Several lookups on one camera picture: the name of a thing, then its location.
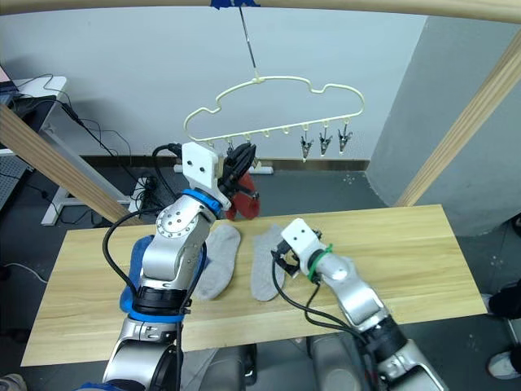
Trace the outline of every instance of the clothes hanger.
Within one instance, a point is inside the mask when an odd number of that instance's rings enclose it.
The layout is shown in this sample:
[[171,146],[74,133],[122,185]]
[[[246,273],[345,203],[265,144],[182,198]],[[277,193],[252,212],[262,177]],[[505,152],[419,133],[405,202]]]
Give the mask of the clothes hanger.
[[[357,90],[354,87],[346,86],[346,85],[343,85],[343,84],[327,83],[321,89],[315,89],[313,87],[313,84],[311,83],[311,81],[306,79],[306,78],[304,78],[304,77],[297,77],[297,76],[260,76],[258,71],[257,71],[255,58],[253,57],[252,45],[250,44],[250,39],[249,39],[249,36],[247,34],[247,28],[246,28],[246,23],[244,21],[244,15],[243,15],[242,7],[239,7],[239,12],[240,12],[240,15],[241,15],[241,21],[243,22],[244,35],[246,37],[247,47],[249,49],[250,57],[252,59],[252,64],[253,64],[253,70],[254,70],[254,73],[255,73],[255,77],[253,79],[251,79],[250,81],[246,81],[244,83],[238,84],[236,86],[230,87],[227,90],[222,91],[215,99],[216,108],[210,109],[210,108],[202,107],[202,108],[198,108],[197,110],[191,112],[186,117],[186,119],[185,119],[185,121],[183,123],[183,129],[185,130],[185,133],[186,133],[186,135],[189,138],[191,138],[192,140],[194,140],[196,142],[200,142],[200,143],[201,142],[206,142],[210,146],[213,146],[213,143],[215,141],[217,141],[217,140],[225,140],[226,142],[229,143],[234,137],[244,137],[247,141],[250,141],[254,134],[263,134],[265,137],[269,137],[270,136],[270,132],[274,132],[274,131],[282,131],[284,134],[289,134],[291,132],[291,130],[294,129],[294,128],[302,128],[302,129],[304,129],[304,131],[306,131],[309,128],[310,125],[322,123],[324,126],[327,126],[330,123],[330,121],[337,121],[337,120],[343,120],[344,124],[347,124],[347,123],[349,123],[351,121],[351,118],[353,118],[355,116],[359,116],[360,114],[363,113],[364,106],[365,106],[364,95],[359,90]],[[230,133],[230,134],[221,134],[221,135],[218,135],[218,136],[203,137],[203,138],[196,138],[195,136],[193,136],[190,133],[189,126],[188,126],[190,121],[195,116],[199,115],[201,112],[207,112],[207,113],[213,114],[213,115],[219,113],[219,111],[222,110],[221,100],[225,96],[227,96],[229,94],[232,94],[232,93],[234,93],[237,90],[241,90],[243,88],[247,88],[249,86],[256,86],[256,85],[259,85],[261,83],[272,82],[272,81],[298,81],[300,83],[304,83],[308,87],[308,92],[311,93],[311,94],[324,94],[329,89],[346,90],[346,91],[354,93],[360,99],[361,106],[360,106],[360,109],[357,112],[346,113],[346,114],[342,114],[342,115],[339,115],[339,116],[330,116],[330,117],[327,117],[327,118],[321,118],[321,119],[313,120],[313,121],[303,121],[303,122],[296,122],[296,123],[292,123],[292,124],[271,126],[271,127],[268,127],[268,128],[262,128],[262,129],[256,129],[256,130],[248,130],[248,131],[244,131],[244,132],[236,132],[236,133]]]

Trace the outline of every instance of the gray wall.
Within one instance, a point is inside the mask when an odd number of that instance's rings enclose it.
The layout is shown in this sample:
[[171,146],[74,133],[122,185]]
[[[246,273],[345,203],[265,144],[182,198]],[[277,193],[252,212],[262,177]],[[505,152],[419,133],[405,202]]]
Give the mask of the gray wall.
[[[248,8],[244,11],[261,75],[293,74],[323,86],[355,86],[366,113],[353,120],[345,158],[369,159],[391,110],[425,16],[370,12]],[[51,72],[68,78],[75,109],[120,131],[134,153],[185,142],[182,122],[212,107],[224,89],[253,78],[237,9],[149,7],[53,11],[0,17],[0,62],[13,77]],[[354,112],[358,102],[327,93],[310,95],[290,82],[253,87],[226,98],[217,116],[193,122],[199,135],[218,135]],[[103,150],[69,120],[60,137],[77,152]],[[331,124],[333,130],[339,124]],[[320,126],[311,129],[319,156]],[[263,157],[300,157],[301,131],[259,136]],[[114,135],[110,147],[126,153]],[[221,150],[227,145],[217,144]],[[338,142],[327,157],[339,158]]]
[[[367,173],[386,204],[397,201],[518,29],[427,19]],[[489,231],[521,211],[521,84],[418,202],[434,203],[459,235]]]

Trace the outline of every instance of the metal rod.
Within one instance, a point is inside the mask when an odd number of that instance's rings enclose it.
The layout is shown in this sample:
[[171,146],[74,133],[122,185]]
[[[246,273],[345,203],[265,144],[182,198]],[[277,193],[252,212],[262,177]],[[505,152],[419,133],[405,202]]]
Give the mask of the metal rod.
[[241,21],[243,22],[244,36],[246,37],[247,48],[250,51],[250,57],[252,58],[253,70],[255,71],[255,76],[258,78],[259,75],[257,73],[257,66],[255,64],[255,58],[253,57],[252,44],[250,43],[250,37],[247,35],[246,22],[244,21],[243,8],[238,7],[239,13],[241,14]]

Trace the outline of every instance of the green zip tie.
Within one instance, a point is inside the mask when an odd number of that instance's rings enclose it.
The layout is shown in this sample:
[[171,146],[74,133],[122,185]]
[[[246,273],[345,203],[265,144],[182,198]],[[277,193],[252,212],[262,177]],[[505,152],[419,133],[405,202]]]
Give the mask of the green zip tie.
[[309,268],[309,273],[308,273],[308,280],[313,282],[313,276],[315,275],[315,269],[317,269],[317,265],[318,265],[318,262],[322,259],[322,257],[324,257],[326,254],[328,253],[332,253],[333,252],[333,244],[330,244],[329,246],[327,246],[327,248],[324,250],[323,253],[321,253],[318,257],[315,258],[315,260],[313,261],[313,263],[311,264],[311,267]]

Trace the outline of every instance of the robotic arm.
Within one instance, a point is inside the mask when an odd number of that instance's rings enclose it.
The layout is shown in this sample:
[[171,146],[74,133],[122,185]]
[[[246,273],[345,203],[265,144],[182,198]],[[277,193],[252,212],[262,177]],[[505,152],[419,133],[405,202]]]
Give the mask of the robotic arm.
[[182,146],[183,173],[191,189],[160,212],[103,388],[92,384],[84,390],[179,390],[182,320],[190,313],[190,296],[204,268],[204,241],[220,211],[230,208],[238,191],[247,191],[239,179],[252,165],[255,150],[255,145],[243,144],[222,160],[199,144]]
[[[274,260],[288,273],[300,270],[311,281],[322,281],[335,294],[348,324],[374,353],[380,377],[390,390],[445,391],[448,388],[412,340],[407,340],[374,289],[363,281],[351,259],[332,252],[301,218],[283,232]],[[284,256],[292,251],[298,265]]]

